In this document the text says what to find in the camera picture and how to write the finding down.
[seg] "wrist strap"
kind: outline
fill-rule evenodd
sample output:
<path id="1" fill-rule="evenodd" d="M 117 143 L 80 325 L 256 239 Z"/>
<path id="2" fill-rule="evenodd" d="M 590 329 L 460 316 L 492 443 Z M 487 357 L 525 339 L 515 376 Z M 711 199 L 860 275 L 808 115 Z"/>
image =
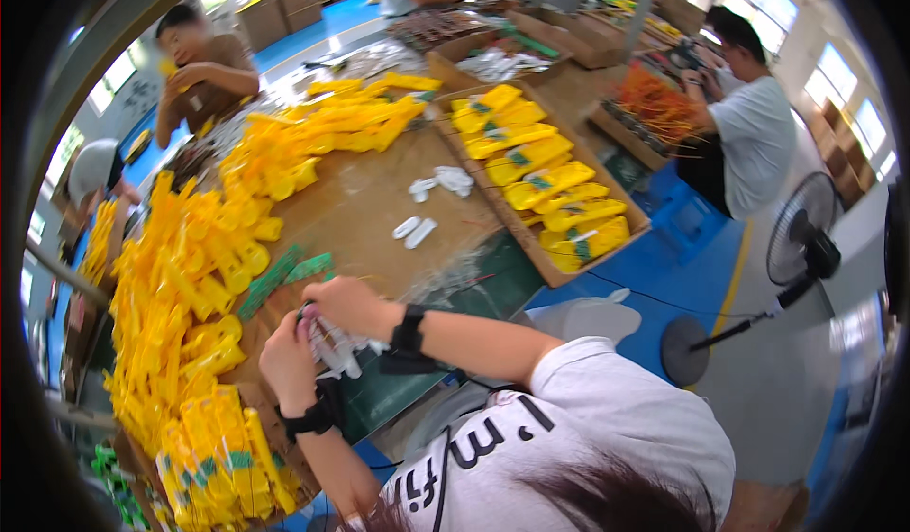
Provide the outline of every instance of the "wrist strap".
<path id="1" fill-rule="evenodd" d="M 302 417 L 285 417 L 281 414 L 281 407 L 276 406 L 275 413 L 284 424 L 285 435 L 291 443 L 297 443 L 298 434 L 316 432 L 322 435 L 333 425 L 341 428 L 345 424 L 344 401 L 338 380 L 317 380 L 316 399 L 316 404 L 307 408 Z"/>
<path id="2" fill-rule="evenodd" d="M 392 332 L 390 349 L 380 357 L 382 374 L 429 374 L 437 370 L 436 361 L 420 353 L 423 334 L 418 327 L 426 309 L 408 304 L 401 325 Z"/>

